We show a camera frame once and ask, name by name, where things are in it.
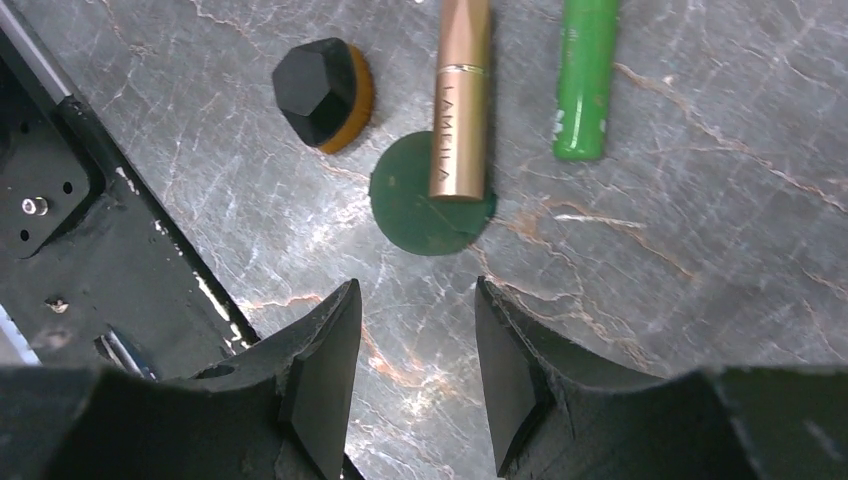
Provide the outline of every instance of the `table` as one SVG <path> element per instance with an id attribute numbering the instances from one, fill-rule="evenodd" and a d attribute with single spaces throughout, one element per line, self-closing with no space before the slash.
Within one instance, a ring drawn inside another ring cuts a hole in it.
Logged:
<path id="1" fill-rule="evenodd" d="M 421 258 L 368 174 L 428 129 L 435 0 L 18 0 L 262 335 L 343 280 L 364 295 L 347 451 L 368 478 L 488 479 L 474 340 L 484 274 L 592 351 L 671 375 L 848 358 L 848 4 L 623 0 L 608 158 L 554 161 L 562 4 L 494 0 L 495 188 L 474 246 Z M 338 36 L 377 104 L 352 148 L 302 146 L 270 72 Z"/>

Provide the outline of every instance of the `green cylinder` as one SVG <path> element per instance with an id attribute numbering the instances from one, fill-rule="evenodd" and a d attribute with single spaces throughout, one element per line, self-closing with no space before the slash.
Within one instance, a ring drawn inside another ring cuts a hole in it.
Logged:
<path id="1" fill-rule="evenodd" d="M 592 160 L 604 152 L 618 0 L 565 0 L 554 155 Z"/>

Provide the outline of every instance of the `rose gold cylinder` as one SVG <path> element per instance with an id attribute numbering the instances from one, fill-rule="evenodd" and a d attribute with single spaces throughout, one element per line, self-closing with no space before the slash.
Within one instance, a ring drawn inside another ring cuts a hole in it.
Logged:
<path id="1" fill-rule="evenodd" d="M 489 35 L 489 0 L 443 0 L 430 198 L 483 199 Z"/>

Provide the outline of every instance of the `green marker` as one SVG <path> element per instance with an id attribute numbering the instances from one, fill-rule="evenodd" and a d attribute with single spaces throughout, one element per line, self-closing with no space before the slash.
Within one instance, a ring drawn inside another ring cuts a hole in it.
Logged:
<path id="1" fill-rule="evenodd" d="M 592 160 L 604 152 L 618 0 L 565 0 L 554 155 Z"/>

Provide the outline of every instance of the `bolt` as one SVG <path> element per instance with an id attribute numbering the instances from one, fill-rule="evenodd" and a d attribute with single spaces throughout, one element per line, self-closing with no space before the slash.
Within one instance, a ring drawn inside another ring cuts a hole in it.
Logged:
<path id="1" fill-rule="evenodd" d="M 46 215 L 47 207 L 47 200 L 43 197 L 25 198 L 24 201 L 21 202 L 21 209 L 27 215 Z"/>

